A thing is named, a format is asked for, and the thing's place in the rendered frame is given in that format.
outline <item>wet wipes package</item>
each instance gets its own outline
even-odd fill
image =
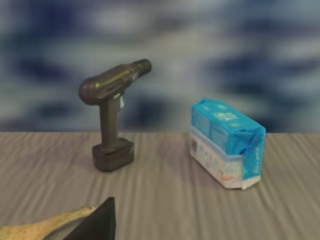
[[[227,189],[261,179],[266,129],[221,100],[192,106],[190,154]]]

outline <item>tabletop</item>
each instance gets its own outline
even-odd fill
[[[115,197],[116,240],[317,240],[320,134],[267,134],[261,181],[224,189],[189,155],[187,133],[122,133],[135,160],[98,171],[99,133],[0,133],[0,226]]]

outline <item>power drill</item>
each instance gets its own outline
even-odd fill
[[[100,171],[112,172],[134,160],[134,143],[118,137],[118,112],[125,90],[151,69],[151,62],[142,59],[115,66],[80,85],[80,99],[86,105],[98,105],[100,110],[102,143],[92,148],[94,165]]]

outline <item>package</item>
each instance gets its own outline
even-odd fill
[[[221,100],[192,106],[190,154],[227,189],[261,179],[266,129]]]

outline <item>wood grain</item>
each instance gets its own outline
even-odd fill
[[[226,190],[189,156],[187,134],[124,133],[135,160],[95,169],[98,133],[0,133],[0,225],[115,197],[117,240],[318,240],[320,134],[268,134],[262,179]]]

